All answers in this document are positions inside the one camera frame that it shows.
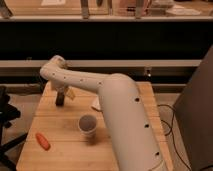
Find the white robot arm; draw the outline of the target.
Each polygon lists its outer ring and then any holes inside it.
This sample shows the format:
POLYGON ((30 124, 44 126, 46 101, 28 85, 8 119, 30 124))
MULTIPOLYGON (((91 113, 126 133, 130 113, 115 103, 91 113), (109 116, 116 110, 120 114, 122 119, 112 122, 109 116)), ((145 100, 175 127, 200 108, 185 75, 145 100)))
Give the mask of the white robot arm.
POLYGON ((119 171, 168 171, 133 79, 121 73, 69 70, 59 55, 41 67, 40 75, 56 90, 72 86, 98 95, 119 171))

